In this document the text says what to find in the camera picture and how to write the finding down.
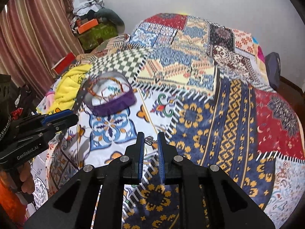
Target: hand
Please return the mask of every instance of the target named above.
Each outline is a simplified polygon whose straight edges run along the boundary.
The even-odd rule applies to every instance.
[[[22,192],[32,194],[35,191],[35,184],[31,174],[31,165],[26,162],[23,166],[18,168],[20,173],[20,180],[23,182],[21,187]]]

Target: yellow towel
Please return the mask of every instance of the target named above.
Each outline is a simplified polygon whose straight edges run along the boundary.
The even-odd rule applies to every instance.
[[[48,114],[72,109],[80,84],[90,68],[91,65],[88,64],[79,65],[62,76],[55,91],[54,103],[50,106]]]

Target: striped curtain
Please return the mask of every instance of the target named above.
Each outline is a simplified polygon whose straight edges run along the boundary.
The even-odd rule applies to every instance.
[[[73,0],[9,0],[0,14],[0,73],[17,86],[32,85],[43,97],[54,82],[51,68],[83,49],[68,20]]]

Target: moon print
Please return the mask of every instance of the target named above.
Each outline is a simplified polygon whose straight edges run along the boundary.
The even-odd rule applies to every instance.
[[[257,132],[258,133],[262,133],[263,132],[262,130],[260,130],[260,126],[257,127]]]
[[[33,193],[34,195],[34,201],[36,203],[36,206],[39,208],[48,200],[48,190],[45,184],[42,182],[40,178],[34,179],[35,183],[35,191]]]

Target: quilt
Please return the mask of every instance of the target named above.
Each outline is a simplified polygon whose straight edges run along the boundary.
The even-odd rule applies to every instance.
[[[219,165],[276,229],[283,225],[305,190],[303,129],[269,86],[251,34],[158,14],[141,22],[120,52],[97,59],[84,81],[107,71],[127,78],[136,103],[99,117],[79,92],[73,107],[78,124],[49,143],[43,194],[53,195],[86,164],[99,167],[122,156],[142,131],[143,178],[125,186],[122,228],[179,228],[179,189],[161,184],[158,174],[156,139],[164,132],[180,155]]]

